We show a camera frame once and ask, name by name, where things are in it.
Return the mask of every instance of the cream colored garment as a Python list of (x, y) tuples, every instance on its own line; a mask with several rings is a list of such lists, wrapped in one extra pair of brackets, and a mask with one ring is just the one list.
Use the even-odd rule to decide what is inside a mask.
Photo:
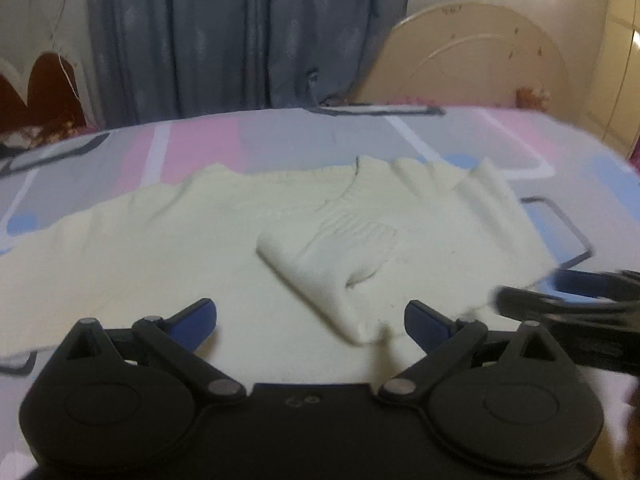
[[(140, 317), (168, 317), (210, 297), (219, 320), (210, 341), (212, 362), (238, 380), (388, 377), (420, 357), (420, 350), (406, 337), (393, 339), (384, 351), (347, 345), (257, 255), (256, 240), (272, 224), (315, 217), (327, 202), (346, 201), (346, 215), (375, 216), (380, 205), (396, 211), (395, 218), (382, 219), (381, 231), (373, 223), (369, 228), (374, 238), (390, 235), (397, 250), (404, 246), (406, 226), (422, 221), (420, 214), (402, 213), (410, 212), (408, 201), (422, 207), (428, 197), (446, 197), (466, 174), (444, 163), (387, 164), (367, 157), (359, 160), (355, 179), (355, 166), (253, 176), (212, 166), (180, 186), (151, 186), (73, 214), (25, 237), (0, 258), (0, 355), (55, 345), (81, 317), (97, 317), (108, 328), (127, 327)], [(443, 220), (444, 232), (450, 220)], [(524, 228), (532, 229), (528, 220)], [(354, 250), (360, 250), (357, 244)], [(533, 262), (539, 254), (531, 256)], [(397, 276), (388, 255), (384, 259), (372, 262), (372, 267), (382, 263), (372, 277), (350, 286), (361, 287), (364, 297), (380, 293), (383, 301), (401, 291), (397, 305), (412, 299), (416, 290), (406, 292), (411, 280), (389, 281)], [(536, 261), (526, 282), (517, 285), (545, 274), (546, 262)], [(372, 267), (356, 272), (354, 282)], [(477, 266), (469, 263), (469, 270)], [(465, 283), (464, 276), (447, 280), (439, 286)], [(394, 311), (389, 317), (399, 326), (402, 309)]]
[(401, 334), (409, 300), (456, 319), (497, 285), (531, 285), (554, 267), (488, 161), (466, 174), (369, 160), (340, 199), (268, 226), (257, 248), (354, 344)]

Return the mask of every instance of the triangular cutout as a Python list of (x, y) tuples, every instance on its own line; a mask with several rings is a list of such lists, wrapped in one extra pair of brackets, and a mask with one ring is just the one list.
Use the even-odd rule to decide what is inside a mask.
[(556, 357), (542, 341), (539, 335), (532, 336), (524, 347), (522, 357), (525, 359), (537, 359), (539, 361), (555, 361)]
[(83, 332), (71, 347), (67, 359), (83, 359), (85, 357), (95, 357), (100, 353), (100, 347), (95, 341), (91, 332)]

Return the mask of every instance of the curtain fold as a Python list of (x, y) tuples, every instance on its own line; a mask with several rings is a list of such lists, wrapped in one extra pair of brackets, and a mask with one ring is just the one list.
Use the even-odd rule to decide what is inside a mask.
[(107, 127), (341, 100), (406, 0), (88, 0)]

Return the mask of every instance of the curtain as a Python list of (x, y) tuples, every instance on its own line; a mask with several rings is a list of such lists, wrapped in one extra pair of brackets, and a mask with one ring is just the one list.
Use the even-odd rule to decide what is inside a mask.
[(88, 0), (109, 128), (340, 101), (406, 0)]

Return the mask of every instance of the white cloth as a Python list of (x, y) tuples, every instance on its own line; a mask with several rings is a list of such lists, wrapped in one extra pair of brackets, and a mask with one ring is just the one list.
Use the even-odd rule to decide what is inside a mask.
[(257, 244), (350, 342), (401, 334), (409, 300), (456, 319), (488, 305), (497, 285), (528, 286), (553, 269), (490, 162), (468, 174), (413, 160), (362, 169), (338, 200), (268, 226)]
[[(309, 223), (310, 230), (291, 232), (283, 244), (295, 252), (305, 238), (310, 241), (315, 236), (311, 227), (319, 228), (326, 220), (318, 220), (321, 211), (335, 208), (335, 218), (347, 222), (366, 219), (362, 238), (349, 230), (354, 224), (332, 231), (348, 235), (353, 248), (345, 251), (350, 258), (347, 270), (335, 276), (346, 272), (349, 277), (343, 285), (349, 283), (353, 293), (367, 301), (379, 295), (384, 304), (394, 306), (385, 319), (374, 320), (367, 328), (360, 338), (366, 340), (377, 326), (390, 325), (399, 332), (406, 300), (428, 300), (428, 293), (440, 298), (435, 304), (444, 308), (449, 304), (447, 289), (460, 288), (466, 293), (455, 292), (456, 305), (465, 304), (467, 280), (475, 280), (478, 273), (488, 276), (482, 267), (496, 264), (482, 254), (487, 240), (500, 247), (492, 254), (508, 259), (508, 265), (500, 266), (505, 275), (491, 274), (493, 285), (527, 285), (551, 269), (550, 257), (511, 191), (494, 185), (493, 180), (469, 179), (466, 171), (444, 163), (387, 164), (363, 157), (357, 167), (250, 176), (212, 166), (179, 186), (140, 189), (63, 218), (26, 236), (0, 257), (0, 355), (55, 345), (81, 317), (97, 317), (106, 328), (122, 328), (149, 314), (169, 317), (208, 297), (218, 307), (219, 328), (200, 354), (247, 385), (253, 381), (376, 383), (412, 364), (422, 355), (420, 349), (407, 337), (375, 347), (345, 343), (258, 256), (258, 236), (271, 232), (274, 240), (282, 241), (278, 230), (285, 224), (280, 222), (291, 218), (299, 223), (308, 215), (315, 222)], [(490, 201), (496, 207), (489, 210), (492, 214), (499, 215), (500, 205), (509, 205), (509, 220), (478, 221), (493, 218), (483, 212), (488, 206), (478, 192), (495, 195)], [(430, 198), (447, 206), (431, 206)], [(465, 231), (469, 219), (476, 219), (471, 228), (477, 233)], [(424, 260), (425, 244), (412, 256), (408, 245), (416, 237), (402, 240), (412, 226), (429, 239), (441, 237), (443, 243), (450, 240), (445, 238), (449, 227), (466, 232), (463, 240), (450, 240), (454, 245), (449, 253), (468, 250), (477, 234), (472, 245), (475, 259), (461, 259), (452, 269), (458, 274), (453, 275), (446, 271), (450, 261), (443, 243), (436, 244), (437, 252), (427, 256), (440, 260), (442, 268), (434, 269), (433, 276), (421, 276), (418, 270), (424, 267), (413, 265)], [(361, 239), (377, 248), (388, 247), (389, 252), (372, 254), (367, 244), (358, 244)], [(523, 258), (527, 248), (531, 250)], [(335, 255), (334, 250), (328, 253)], [(376, 268), (371, 278), (355, 283)], [(433, 296), (431, 287), (439, 290), (439, 296)], [(486, 300), (484, 295), (468, 296)], [(468, 304), (478, 304), (476, 299)], [(377, 304), (371, 308), (383, 311)], [(346, 333), (337, 319), (331, 322)]]

